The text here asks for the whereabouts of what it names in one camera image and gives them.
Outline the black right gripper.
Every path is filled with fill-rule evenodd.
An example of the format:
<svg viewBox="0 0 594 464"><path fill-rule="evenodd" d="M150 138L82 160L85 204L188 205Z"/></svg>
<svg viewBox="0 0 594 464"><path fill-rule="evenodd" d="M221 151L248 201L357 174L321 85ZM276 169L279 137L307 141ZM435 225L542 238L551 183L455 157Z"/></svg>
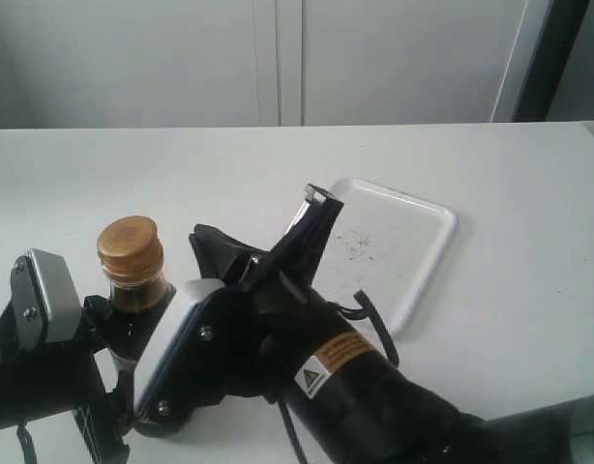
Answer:
<svg viewBox="0 0 594 464"><path fill-rule="evenodd" d="M190 401L215 406L228 396L281 396L315 343L336 327L336 309L312 283L343 203L308 184L297 215L268 251L219 228L197 224L189 235L200 276L216 279L194 327L210 340L190 350Z"/></svg>

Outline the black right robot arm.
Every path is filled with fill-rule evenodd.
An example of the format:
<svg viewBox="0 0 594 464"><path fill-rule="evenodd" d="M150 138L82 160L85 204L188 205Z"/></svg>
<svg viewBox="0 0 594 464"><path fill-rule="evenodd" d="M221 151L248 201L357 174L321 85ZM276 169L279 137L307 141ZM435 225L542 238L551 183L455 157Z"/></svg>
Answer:
<svg viewBox="0 0 594 464"><path fill-rule="evenodd" d="M494 420L459 410L400 373L392 337L364 292L349 309L312 282L342 202L308 186L269 250L206 224L190 243L220 281L199 312L198 404L263 396L299 420L336 463L594 463L594 394Z"/></svg>

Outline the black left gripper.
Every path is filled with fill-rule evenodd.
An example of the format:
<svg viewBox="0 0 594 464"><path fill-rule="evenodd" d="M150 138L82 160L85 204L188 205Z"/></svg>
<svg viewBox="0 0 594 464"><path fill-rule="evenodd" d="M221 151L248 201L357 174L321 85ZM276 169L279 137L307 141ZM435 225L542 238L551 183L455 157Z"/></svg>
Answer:
<svg viewBox="0 0 594 464"><path fill-rule="evenodd" d="M72 412L95 463L126 463L124 436L133 426L133 374L120 371L107 391L95 354L108 347L111 308L100 295L84 298L82 338L23 351L11 313L0 316L0 430L14 427L23 461L36 463L27 424Z"/></svg>

